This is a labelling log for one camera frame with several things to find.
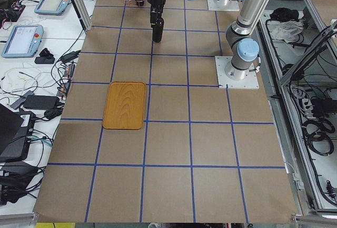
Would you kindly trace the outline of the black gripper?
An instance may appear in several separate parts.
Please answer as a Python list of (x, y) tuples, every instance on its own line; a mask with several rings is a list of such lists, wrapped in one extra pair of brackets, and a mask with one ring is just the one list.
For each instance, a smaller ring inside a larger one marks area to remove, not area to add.
[(161, 17), (166, 0), (149, 0), (150, 9), (150, 23), (154, 25)]

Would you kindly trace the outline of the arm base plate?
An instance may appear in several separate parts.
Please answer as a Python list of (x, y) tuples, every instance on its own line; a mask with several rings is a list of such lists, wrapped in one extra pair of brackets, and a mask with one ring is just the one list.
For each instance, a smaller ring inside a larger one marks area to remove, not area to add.
[(207, 0), (209, 11), (238, 12), (238, 0)]
[(219, 88), (259, 89), (254, 64), (246, 70), (237, 70), (232, 66), (231, 56), (215, 56), (215, 66)]

